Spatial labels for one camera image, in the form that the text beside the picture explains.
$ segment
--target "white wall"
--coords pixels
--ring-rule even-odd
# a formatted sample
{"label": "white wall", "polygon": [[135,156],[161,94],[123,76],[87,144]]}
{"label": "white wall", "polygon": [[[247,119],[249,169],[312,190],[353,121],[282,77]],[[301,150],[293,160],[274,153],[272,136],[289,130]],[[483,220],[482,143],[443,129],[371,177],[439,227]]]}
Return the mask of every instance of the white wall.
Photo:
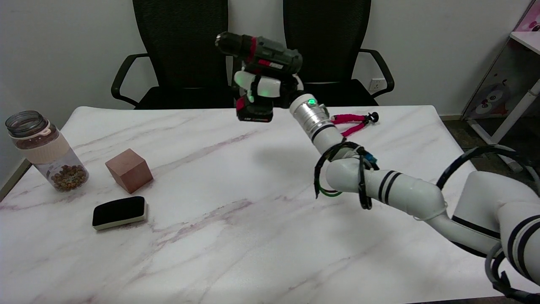
{"label": "white wall", "polygon": [[[395,80],[384,105],[433,104],[459,114],[529,0],[373,0],[365,48],[385,57]],[[284,41],[281,0],[229,0],[229,30]],[[128,109],[111,97],[122,60],[145,52],[131,0],[2,0],[0,80],[29,109],[62,125],[80,105]],[[360,55],[354,76],[379,77]],[[123,94],[156,85],[138,59]]]}
{"label": "white wall", "polygon": [[5,130],[4,122],[9,116],[22,111],[21,104],[10,94],[7,88],[0,82],[0,188],[15,172],[15,169],[22,163],[23,156],[17,151],[11,142],[8,132]]}

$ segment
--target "brown cube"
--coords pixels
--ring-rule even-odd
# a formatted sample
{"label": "brown cube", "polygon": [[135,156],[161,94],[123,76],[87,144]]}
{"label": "brown cube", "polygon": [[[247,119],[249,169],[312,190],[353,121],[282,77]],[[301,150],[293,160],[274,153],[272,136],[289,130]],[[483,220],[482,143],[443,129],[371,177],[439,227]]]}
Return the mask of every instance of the brown cube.
{"label": "brown cube", "polygon": [[129,194],[153,179],[144,158],[128,149],[105,163],[114,180]]}

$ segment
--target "chair seat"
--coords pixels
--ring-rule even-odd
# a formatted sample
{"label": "chair seat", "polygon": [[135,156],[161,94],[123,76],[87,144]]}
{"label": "chair seat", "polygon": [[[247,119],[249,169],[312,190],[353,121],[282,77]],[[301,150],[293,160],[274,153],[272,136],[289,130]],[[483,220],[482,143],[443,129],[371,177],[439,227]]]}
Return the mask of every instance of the chair seat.
{"label": "chair seat", "polygon": [[305,83],[304,91],[313,94],[327,107],[372,107],[378,105],[371,94],[356,79],[350,81],[313,84]]}
{"label": "chair seat", "polygon": [[230,87],[200,89],[165,89],[153,87],[135,110],[234,108]]}

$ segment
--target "electrical outlet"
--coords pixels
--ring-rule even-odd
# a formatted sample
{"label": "electrical outlet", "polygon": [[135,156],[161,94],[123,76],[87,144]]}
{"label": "electrical outlet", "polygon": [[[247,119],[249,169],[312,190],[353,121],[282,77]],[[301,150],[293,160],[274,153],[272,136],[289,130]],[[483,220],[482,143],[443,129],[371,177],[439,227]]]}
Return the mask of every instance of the electrical outlet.
{"label": "electrical outlet", "polygon": [[386,79],[384,78],[373,78],[369,85],[370,91],[380,91],[384,88],[386,88]]}

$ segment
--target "table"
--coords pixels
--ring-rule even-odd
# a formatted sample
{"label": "table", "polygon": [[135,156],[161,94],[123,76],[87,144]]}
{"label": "table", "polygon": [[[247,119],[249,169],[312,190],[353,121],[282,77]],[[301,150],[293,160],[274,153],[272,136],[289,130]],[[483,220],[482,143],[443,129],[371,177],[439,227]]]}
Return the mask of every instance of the table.
{"label": "table", "polygon": [[[431,106],[377,111],[349,139],[382,169],[435,182],[462,150]],[[57,193],[31,168],[0,204],[1,303],[411,303],[499,295],[483,259],[425,223],[357,195],[314,198],[316,149],[292,116],[233,109],[78,108],[63,133],[90,172]],[[104,162],[127,148],[155,180],[148,222],[96,232],[95,206],[128,194]],[[452,212],[465,164],[444,194]],[[515,271],[512,285],[538,291]]]}
{"label": "table", "polygon": [[[540,32],[512,32],[510,37],[540,55]],[[538,94],[540,94],[540,80],[538,80],[527,94],[523,96],[516,107],[495,131],[493,136],[489,135],[475,120],[468,120],[467,122],[487,144],[498,144],[521,115],[523,115],[529,106],[536,100]],[[522,170],[521,166],[514,160],[506,156],[500,157],[513,171],[517,172]]]}

